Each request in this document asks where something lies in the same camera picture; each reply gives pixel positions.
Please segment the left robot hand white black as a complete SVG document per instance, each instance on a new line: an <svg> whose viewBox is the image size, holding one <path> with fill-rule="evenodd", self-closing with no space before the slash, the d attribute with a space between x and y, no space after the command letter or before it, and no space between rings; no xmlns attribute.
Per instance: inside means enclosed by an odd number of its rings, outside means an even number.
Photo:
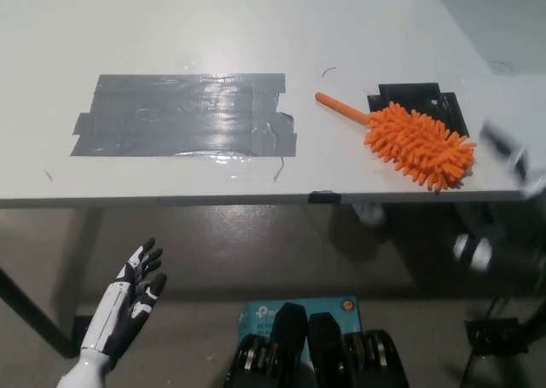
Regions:
<svg viewBox="0 0 546 388"><path fill-rule="evenodd" d="M148 274L161 266L163 250L151 238L128 258L109 284L93 315L81 348L103 354L110 369L126 353L163 292L167 276Z"/></svg>

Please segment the right robot hand black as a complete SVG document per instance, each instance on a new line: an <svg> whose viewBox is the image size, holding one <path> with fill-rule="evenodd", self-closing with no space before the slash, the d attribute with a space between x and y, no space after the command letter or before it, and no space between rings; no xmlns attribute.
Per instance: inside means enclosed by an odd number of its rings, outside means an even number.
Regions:
<svg viewBox="0 0 546 388"><path fill-rule="evenodd" d="M535 197L537 190L529 172L526 148L488 121L481 127L479 137L516 178L520 192L526 198Z"/></svg>

